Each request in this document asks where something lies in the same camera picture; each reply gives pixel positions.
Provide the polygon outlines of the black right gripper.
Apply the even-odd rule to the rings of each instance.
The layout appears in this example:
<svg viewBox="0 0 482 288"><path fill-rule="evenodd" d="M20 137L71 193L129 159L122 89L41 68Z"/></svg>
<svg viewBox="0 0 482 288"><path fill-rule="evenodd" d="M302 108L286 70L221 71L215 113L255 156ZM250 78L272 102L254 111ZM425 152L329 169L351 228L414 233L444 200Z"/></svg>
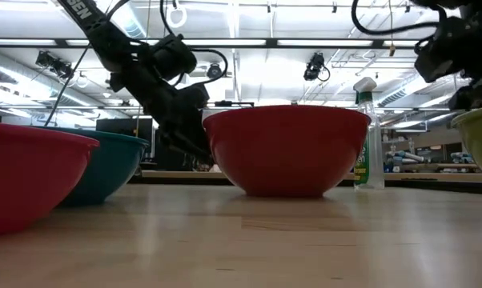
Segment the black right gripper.
<svg viewBox="0 0 482 288"><path fill-rule="evenodd" d="M482 3L468 3L460 8L462 19L472 26L464 74L473 79L473 84L482 85ZM472 110L482 108L482 86L461 87L448 101L450 110Z"/></svg>

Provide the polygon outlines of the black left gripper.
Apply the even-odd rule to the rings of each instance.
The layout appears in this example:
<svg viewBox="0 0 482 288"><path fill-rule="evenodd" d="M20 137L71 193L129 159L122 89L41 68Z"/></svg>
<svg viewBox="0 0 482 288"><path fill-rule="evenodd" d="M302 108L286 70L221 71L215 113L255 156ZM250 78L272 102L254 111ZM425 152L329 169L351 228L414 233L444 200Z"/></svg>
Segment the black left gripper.
<svg viewBox="0 0 482 288"><path fill-rule="evenodd" d="M189 154L201 163L214 163L202 125L201 109L209 100L203 84L177 89L139 64L124 67L120 82L159 124L162 144Z"/></svg>

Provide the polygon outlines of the black computer monitor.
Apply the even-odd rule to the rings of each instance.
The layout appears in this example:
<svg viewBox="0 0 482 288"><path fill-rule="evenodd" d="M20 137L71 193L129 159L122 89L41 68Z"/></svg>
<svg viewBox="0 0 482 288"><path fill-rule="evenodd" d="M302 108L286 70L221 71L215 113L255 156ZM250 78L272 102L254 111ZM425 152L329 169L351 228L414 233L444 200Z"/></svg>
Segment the black computer monitor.
<svg viewBox="0 0 482 288"><path fill-rule="evenodd" d="M149 146L145 151L146 158L153 158L155 155L154 139L155 124L149 118L104 118L96 122L96 130L125 134L137 138L144 139L149 142Z"/></svg>

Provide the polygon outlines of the teal plastic bowl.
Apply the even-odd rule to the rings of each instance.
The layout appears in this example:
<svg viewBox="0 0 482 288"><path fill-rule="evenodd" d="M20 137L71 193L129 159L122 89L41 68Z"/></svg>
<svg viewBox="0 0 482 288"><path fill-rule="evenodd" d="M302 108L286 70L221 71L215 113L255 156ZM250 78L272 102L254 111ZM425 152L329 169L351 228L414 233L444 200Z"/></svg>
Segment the teal plastic bowl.
<svg viewBox="0 0 482 288"><path fill-rule="evenodd" d="M149 146L147 140L124 134L52 126L48 129L99 141L99 147L92 151L81 179L58 204L60 207L103 204L132 178Z"/></svg>

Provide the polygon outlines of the wooden background workbench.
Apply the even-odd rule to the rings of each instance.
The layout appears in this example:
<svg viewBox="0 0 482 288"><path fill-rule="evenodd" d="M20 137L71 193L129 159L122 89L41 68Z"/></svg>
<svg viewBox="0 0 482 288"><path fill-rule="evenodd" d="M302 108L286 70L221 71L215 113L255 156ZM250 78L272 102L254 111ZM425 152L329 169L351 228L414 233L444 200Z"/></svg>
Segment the wooden background workbench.
<svg viewBox="0 0 482 288"><path fill-rule="evenodd" d="M469 182L482 183L482 174L473 173L385 173L386 181L437 181L437 182ZM184 180L229 180L234 184L251 184L259 182L268 183L301 183L307 180L312 180L314 183L333 183L339 184L344 180L352 181L354 179L353 173L345 174L342 178L334 174L326 176L318 175L294 175L293 173L286 173L285 175L267 175L262 174L247 174L240 178L232 178L224 175L221 172L192 172L192 171L155 171L143 170L140 176L133 177L130 182L147 182L156 183L157 181L176 180L183 182Z"/></svg>

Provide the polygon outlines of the clear spray bottle green label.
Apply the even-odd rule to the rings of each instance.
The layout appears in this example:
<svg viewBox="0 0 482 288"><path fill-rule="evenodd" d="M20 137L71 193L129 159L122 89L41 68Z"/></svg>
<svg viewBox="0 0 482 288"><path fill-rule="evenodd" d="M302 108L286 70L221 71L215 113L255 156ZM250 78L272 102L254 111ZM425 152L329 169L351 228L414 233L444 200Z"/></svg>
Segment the clear spray bottle green label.
<svg viewBox="0 0 482 288"><path fill-rule="evenodd" d="M371 120L363 149L353 169L355 191L382 190L384 188L382 134L373 101L373 90L376 87L376 82L370 77L361 78L353 86L357 110Z"/></svg>

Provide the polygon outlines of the large red plastic bowl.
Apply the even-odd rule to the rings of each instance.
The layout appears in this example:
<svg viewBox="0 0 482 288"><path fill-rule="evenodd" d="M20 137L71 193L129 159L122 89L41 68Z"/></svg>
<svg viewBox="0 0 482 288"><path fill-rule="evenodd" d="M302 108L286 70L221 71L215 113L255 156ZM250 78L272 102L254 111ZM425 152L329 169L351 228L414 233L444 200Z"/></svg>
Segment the large red plastic bowl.
<svg viewBox="0 0 482 288"><path fill-rule="evenodd" d="M46 217L77 185L99 141L0 123L0 234Z"/></svg>

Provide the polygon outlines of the black horizontal frame bar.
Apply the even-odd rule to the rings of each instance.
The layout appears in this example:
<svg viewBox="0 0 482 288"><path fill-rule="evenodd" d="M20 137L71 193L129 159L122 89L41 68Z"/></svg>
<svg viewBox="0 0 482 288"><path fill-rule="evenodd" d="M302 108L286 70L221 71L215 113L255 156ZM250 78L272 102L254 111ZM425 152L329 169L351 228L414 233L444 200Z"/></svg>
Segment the black horizontal frame bar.
<svg viewBox="0 0 482 288"><path fill-rule="evenodd" d="M416 39L381 38L185 38L183 42L193 47L234 49L397 49L410 50ZM0 47L58 47L62 49L86 47L89 41L73 38L0 38Z"/></svg>

